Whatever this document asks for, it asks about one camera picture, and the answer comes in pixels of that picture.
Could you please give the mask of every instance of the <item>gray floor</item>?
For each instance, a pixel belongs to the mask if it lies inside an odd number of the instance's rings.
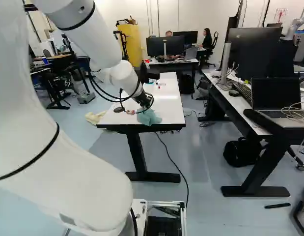
[[[202,101],[182,95],[185,114],[203,112]],[[87,105],[68,98],[68,111],[49,110],[61,128],[80,146],[110,162],[122,171],[134,166],[125,135],[102,131],[85,121],[87,112],[106,110],[111,104],[97,97]],[[220,192],[222,185],[239,185],[251,167],[235,169],[222,156],[226,142],[241,134],[230,122],[200,128],[195,115],[186,117],[187,127],[180,133],[161,134],[172,159],[180,167],[190,187],[187,209],[188,235],[294,236],[297,230],[290,219],[292,208],[265,210],[264,205],[290,202],[293,206],[304,187],[304,172],[295,169],[290,156],[279,163],[265,185],[285,186],[288,199],[229,199]],[[150,171],[177,173],[166,150],[154,133],[140,135],[147,167]],[[173,183],[133,183],[136,198],[147,200],[185,200],[186,185]],[[60,236],[64,227],[42,214],[35,205],[0,190],[0,235]]]

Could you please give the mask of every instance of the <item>white table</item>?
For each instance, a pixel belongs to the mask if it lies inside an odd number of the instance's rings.
[[[175,73],[161,73],[158,83],[166,84],[161,85],[160,89],[156,83],[144,84],[143,88],[145,92],[148,92],[154,96],[154,104],[151,109],[155,111],[158,117],[162,118],[162,122],[159,125],[185,125],[186,121],[183,115],[183,109],[181,104],[181,98],[179,93],[179,87],[177,82],[177,76]],[[122,97],[127,97],[126,92],[122,93]],[[137,110],[141,106],[133,99],[128,99],[123,102],[122,105],[126,110]],[[125,112],[115,113],[114,109],[120,107],[120,103],[113,104],[106,114],[101,118],[97,127],[111,128],[109,126],[118,125],[140,125],[137,115],[128,115]]]
[[[212,84],[216,84],[218,82],[217,78],[213,78],[212,75],[214,75],[214,73],[205,73],[205,76],[210,80],[210,82]],[[239,78],[237,78],[236,76],[232,74],[230,74],[228,76],[229,79],[235,81],[235,82],[240,82],[243,83]],[[251,127],[251,129],[254,130],[254,132],[258,135],[258,136],[267,136],[267,135],[272,135],[271,133],[269,133],[268,131],[266,131],[265,129],[261,128],[259,125],[257,125],[256,123],[254,123],[252,120],[250,120],[249,118],[247,118],[244,115],[244,110],[245,109],[251,109],[251,105],[241,96],[238,97],[232,97],[229,95],[229,91],[227,90],[222,90],[219,85],[216,85],[216,87],[219,88],[220,93],[224,96],[224,98],[231,104],[231,106],[238,112],[238,114],[247,122],[247,124]]]
[[[182,71],[191,71],[191,79],[192,84],[195,83],[195,71],[198,69],[199,61],[197,59],[191,60],[175,60],[175,61],[167,61],[167,62],[158,62],[155,58],[151,59],[152,61],[144,63],[147,68],[162,72],[182,72]]]
[[[302,141],[300,139],[303,139],[303,137],[299,138],[294,135],[289,137],[290,140],[286,140],[284,137],[272,135],[267,130],[259,127],[244,115],[245,109],[251,109],[250,104],[243,97],[232,97],[228,90],[222,90],[217,85],[218,80],[212,77],[213,73],[216,74],[216,71],[205,73],[207,79],[212,83],[207,107],[208,120],[210,120],[210,117],[214,118],[213,113],[218,114],[219,117],[226,113],[248,140],[259,142],[266,139],[268,142],[261,158],[256,162],[243,184],[241,186],[222,186],[223,195],[225,197],[289,197],[290,194],[285,187],[262,186],[262,183],[275,169],[285,153],[290,152],[290,145],[296,144],[296,142],[300,144]],[[228,78],[240,82],[232,74]]]
[[[150,65],[167,65],[167,64],[186,64],[186,63],[199,63],[199,61],[197,59],[190,59],[190,60],[179,60],[179,59],[176,59],[174,61],[166,61],[166,62],[158,62],[156,60],[156,58],[152,58],[151,59],[152,61],[150,61],[149,63],[147,63],[146,61],[145,64],[147,66],[150,66]]]
[[[36,75],[36,74],[39,74],[39,73],[42,73],[44,71],[47,71],[47,70],[50,70],[50,68],[45,68],[45,69],[42,69],[42,70],[38,70],[38,71],[35,71],[35,72],[32,72],[30,75]]]
[[[106,114],[98,122],[98,128],[117,131],[127,135],[128,144],[136,172],[126,172],[131,181],[152,181],[152,182],[180,182],[179,174],[171,173],[153,173],[148,172],[145,164],[142,144],[139,133],[157,132],[166,130],[180,130],[186,127],[186,121],[183,113],[181,97],[177,82],[176,73],[161,73],[160,79],[154,84],[144,84],[146,92],[154,96],[154,104],[151,109],[155,114],[162,118],[159,124],[146,126],[137,120],[137,115],[128,115],[125,112],[115,113],[114,109],[120,107],[119,103],[112,105]],[[126,110],[137,110],[140,105],[132,99],[123,102]]]

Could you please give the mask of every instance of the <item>woman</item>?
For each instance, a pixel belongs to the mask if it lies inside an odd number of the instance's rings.
[[[209,28],[205,28],[203,31],[203,36],[205,36],[203,43],[199,45],[200,48],[205,48],[206,51],[202,51],[198,60],[200,61],[200,66],[199,66],[199,73],[203,74],[202,72],[202,67],[205,64],[205,59],[207,58],[208,54],[211,54],[212,51],[212,36],[211,36],[211,31]]]
[[[199,45],[200,48],[212,49],[212,36],[209,28],[205,28],[203,31],[203,36],[205,36],[203,43]]]

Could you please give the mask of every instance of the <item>backpack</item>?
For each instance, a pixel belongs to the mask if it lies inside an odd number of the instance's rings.
[[[190,75],[182,75],[179,79],[179,91],[181,94],[194,93],[194,84]]]
[[[224,158],[233,167],[254,165],[259,158],[262,146],[259,142],[239,138],[225,145]]]

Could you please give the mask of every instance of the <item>yellow cloth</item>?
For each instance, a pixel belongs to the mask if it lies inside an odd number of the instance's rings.
[[[100,112],[98,114],[93,114],[92,112],[89,112],[85,115],[85,118],[91,124],[97,125],[97,123],[100,121],[100,119],[104,116],[105,113],[106,111]]]

